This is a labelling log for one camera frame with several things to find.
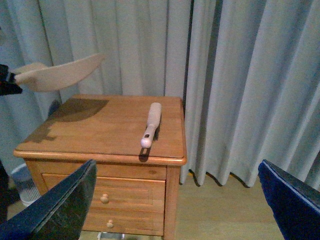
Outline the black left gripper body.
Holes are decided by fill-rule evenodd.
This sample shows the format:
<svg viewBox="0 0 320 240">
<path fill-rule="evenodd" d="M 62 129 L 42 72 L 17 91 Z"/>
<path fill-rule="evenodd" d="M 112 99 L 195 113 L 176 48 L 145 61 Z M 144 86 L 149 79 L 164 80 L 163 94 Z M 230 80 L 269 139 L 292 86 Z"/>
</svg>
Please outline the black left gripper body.
<svg viewBox="0 0 320 240">
<path fill-rule="evenodd" d="M 7 65 L 0 65 L 0 95 L 17 95 L 21 94 L 23 89 L 16 84 L 15 74 L 9 71 Z"/>
</svg>

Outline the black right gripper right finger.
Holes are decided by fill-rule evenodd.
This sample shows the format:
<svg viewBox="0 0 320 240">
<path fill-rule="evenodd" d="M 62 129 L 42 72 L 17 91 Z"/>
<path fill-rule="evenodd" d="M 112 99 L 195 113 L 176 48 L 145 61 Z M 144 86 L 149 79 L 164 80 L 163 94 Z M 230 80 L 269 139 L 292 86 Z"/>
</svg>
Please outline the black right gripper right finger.
<svg viewBox="0 0 320 240">
<path fill-rule="evenodd" d="M 265 159 L 258 176 L 283 238 L 318 240 L 320 192 Z"/>
</svg>

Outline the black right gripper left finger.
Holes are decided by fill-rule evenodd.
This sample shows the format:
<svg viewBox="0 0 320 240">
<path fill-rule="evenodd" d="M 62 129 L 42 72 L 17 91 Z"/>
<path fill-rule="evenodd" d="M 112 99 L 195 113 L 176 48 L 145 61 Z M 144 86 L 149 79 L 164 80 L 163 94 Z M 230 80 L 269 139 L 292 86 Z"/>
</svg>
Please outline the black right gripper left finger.
<svg viewBox="0 0 320 240">
<path fill-rule="evenodd" d="M 93 199 L 97 164 L 89 160 L 0 225 L 2 240 L 77 240 Z"/>
</svg>

